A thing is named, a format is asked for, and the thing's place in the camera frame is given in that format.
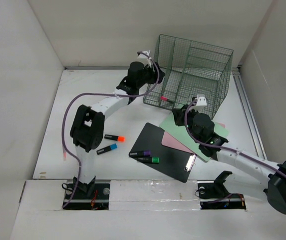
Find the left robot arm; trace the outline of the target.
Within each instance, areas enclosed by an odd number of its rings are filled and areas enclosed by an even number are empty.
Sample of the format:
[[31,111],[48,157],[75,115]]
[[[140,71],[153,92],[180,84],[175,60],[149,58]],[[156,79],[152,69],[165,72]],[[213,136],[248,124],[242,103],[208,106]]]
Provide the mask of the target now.
[[132,62],[127,75],[113,93],[102,94],[103,100],[92,106],[82,104],[78,107],[70,129],[70,136],[76,147],[76,153],[72,153],[71,156],[78,162],[78,173],[73,179],[75,193],[78,192],[83,198],[89,198],[94,194],[96,176],[94,157],[90,152],[102,142],[107,118],[141,97],[139,91],[145,84],[155,88],[162,82],[164,76],[165,73],[157,62],[151,61],[148,64]]

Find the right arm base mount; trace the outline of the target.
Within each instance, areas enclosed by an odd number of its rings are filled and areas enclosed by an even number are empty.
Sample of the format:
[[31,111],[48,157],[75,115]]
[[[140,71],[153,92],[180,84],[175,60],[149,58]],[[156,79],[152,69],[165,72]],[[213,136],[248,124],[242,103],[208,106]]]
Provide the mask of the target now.
[[201,210],[246,210],[244,196],[229,193],[224,186],[231,171],[223,171],[214,180],[198,180],[195,196],[200,200]]

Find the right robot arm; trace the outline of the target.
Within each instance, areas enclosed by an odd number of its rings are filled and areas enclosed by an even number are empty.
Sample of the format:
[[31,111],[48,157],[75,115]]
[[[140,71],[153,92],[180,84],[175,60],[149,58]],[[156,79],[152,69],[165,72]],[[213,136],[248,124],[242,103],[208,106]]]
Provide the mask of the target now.
[[205,156],[245,172],[263,186],[267,202],[286,215],[286,161],[267,161],[249,153],[229,147],[228,140],[214,130],[215,124],[205,113],[189,110],[188,105],[172,109],[174,123],[184,126],[191,139]]

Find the purple highlighter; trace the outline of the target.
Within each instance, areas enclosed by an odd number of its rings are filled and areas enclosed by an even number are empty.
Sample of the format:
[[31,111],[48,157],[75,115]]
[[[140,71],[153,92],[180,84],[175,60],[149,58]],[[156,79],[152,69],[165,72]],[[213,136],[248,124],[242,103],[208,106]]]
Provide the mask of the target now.
[[149,157],[151,152],[149,150],[140,150],[140,151],[131,151],[129,153],[129,157],[131,158],[139,158],[139,157]]

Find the orange highlighter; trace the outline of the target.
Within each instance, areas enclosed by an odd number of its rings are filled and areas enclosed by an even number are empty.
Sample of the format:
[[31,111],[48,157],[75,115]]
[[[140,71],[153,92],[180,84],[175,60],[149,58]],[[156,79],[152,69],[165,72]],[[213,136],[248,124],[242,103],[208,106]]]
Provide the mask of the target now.
[[124,143],[125,142],[125,137],[124,136],[105,134],[104,138],[106,140],[116,141],[116,142],[120,142],[120,143]]

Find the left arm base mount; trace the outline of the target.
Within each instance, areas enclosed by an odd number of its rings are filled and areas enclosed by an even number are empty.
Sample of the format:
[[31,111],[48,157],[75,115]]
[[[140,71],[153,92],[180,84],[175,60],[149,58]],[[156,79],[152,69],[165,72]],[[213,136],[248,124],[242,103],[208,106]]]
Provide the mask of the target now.
[[73,181],[61,185],[65,191],[62,203],[64,210],[108,210],[109,181],[96,181],[94,177],[89,184],[79,182],[74,195],[72,195],[75,183],[76,177],[73,178]]

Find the green highlighter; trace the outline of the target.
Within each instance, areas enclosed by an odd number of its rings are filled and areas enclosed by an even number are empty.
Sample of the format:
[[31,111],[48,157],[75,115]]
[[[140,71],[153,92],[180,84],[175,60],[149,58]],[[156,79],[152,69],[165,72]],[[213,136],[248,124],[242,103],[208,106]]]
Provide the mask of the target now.
[[158,157],[138,157],[137,161],[145,164],[158,164],[159,163],[159,158]]

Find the pink highlighter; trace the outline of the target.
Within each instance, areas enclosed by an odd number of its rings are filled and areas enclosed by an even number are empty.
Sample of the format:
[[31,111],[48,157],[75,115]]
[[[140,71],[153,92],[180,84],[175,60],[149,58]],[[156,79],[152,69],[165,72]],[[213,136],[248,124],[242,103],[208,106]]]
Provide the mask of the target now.
[[168,99],[168,98],[166,98],[164,96],[161,96],[160,100],[162,100],[164,102],[167,102],[167,103],[170,103],[170,104],[174,104],[175,103],[174,101],[172,101],[172,100],[170,100],[170,99]]

